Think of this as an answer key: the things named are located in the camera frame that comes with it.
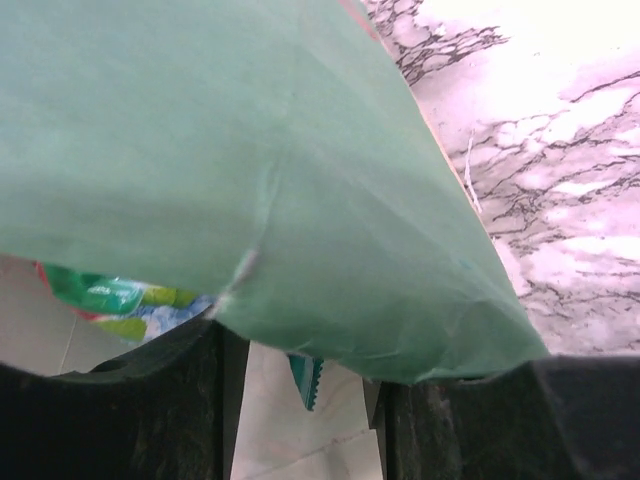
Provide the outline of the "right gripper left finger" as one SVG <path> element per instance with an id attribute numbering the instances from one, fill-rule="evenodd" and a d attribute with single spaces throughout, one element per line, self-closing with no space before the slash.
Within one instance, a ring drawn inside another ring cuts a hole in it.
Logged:
<path id="1" fill-rule="evenodd" d="M 249 344 L 196 318 L 87 373 L 1 368 L 5 479 L 227 479 Z"/>

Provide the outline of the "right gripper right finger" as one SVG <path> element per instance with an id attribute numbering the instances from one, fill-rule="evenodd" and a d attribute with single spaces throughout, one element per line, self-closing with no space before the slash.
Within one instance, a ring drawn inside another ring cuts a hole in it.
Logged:
<path id="1" fill-rule="evenodd" d="M 556 356 L 478 380 L 365 382 L 386 479 L 636 479 L 639 359 Z"/>

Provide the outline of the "yellow green Fox's candy bag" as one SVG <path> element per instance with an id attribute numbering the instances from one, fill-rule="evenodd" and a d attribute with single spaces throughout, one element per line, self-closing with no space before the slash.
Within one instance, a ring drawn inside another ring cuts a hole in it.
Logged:
<path id="1" fill-rule="evenodd" d="M 211 295 L 37 262 L 39 277 L 86 321 L 126 341 L 145 343 L 202 314 Z"/>

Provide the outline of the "teal Fox's candy bag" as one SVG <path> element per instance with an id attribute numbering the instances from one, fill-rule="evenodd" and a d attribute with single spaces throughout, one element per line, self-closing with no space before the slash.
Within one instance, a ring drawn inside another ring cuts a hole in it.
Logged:
<path id="1" fill-rule="evenodd" d="M 324 361 L 305 355 L 287 355 L 293 380 L 307 411 L 313 411 Z"/>

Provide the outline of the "green paper gift bag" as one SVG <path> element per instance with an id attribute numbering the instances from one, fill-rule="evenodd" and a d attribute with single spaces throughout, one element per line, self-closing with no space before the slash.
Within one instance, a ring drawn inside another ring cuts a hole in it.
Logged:
<path id="1" fill-rule="evenodd" d="M 5 1 L 1 250 L 415 384 L 545 358 L 355 1 Z"/>

